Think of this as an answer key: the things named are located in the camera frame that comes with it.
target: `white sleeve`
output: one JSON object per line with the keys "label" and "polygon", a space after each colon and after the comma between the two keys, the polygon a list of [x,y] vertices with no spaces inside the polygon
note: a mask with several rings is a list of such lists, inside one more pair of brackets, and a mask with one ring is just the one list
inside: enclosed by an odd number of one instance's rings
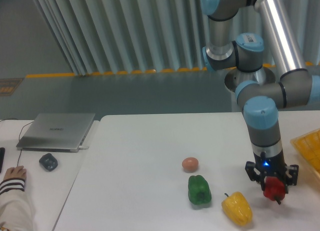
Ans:
{"label": "white sleeve", "polygon": [[33,231],[33,215],[23,179],[0,183],[0,227],[10,231]]}

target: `laptop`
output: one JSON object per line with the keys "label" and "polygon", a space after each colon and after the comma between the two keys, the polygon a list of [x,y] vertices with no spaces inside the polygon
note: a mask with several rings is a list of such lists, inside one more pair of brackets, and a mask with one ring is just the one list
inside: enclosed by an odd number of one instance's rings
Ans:
{"label": "laptop", "polygon": [[18,150],[78,152],[94,113],[40,113],[16,145]]}

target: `green bell pepper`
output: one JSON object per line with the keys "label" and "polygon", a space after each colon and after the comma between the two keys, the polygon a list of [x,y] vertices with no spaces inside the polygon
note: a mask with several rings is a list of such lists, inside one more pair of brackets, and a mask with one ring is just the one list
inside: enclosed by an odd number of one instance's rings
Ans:
{"label": "green bell pepper", "polygon": [[188,197],[194,205],[207,204],[211,201],[208,182],[201,175],[190,176],[188,181]]}

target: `brown egg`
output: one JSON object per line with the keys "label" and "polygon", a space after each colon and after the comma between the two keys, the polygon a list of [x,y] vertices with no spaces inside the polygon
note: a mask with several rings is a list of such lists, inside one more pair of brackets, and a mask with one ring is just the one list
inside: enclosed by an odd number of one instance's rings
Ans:
{"label": "brown egg", "polygon": [[187,157],[182,161],[182,167],[188,172],[194,172],[198,169],[199,161],[195,157]]}

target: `laptop logo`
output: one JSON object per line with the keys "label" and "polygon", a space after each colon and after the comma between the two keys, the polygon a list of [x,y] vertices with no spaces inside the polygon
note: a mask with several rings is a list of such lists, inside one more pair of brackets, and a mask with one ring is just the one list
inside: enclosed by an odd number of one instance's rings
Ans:
{"label": "laptop logo", "polygon": [[64,128],[63,127],[51,127],[50,131],[63,131]]}

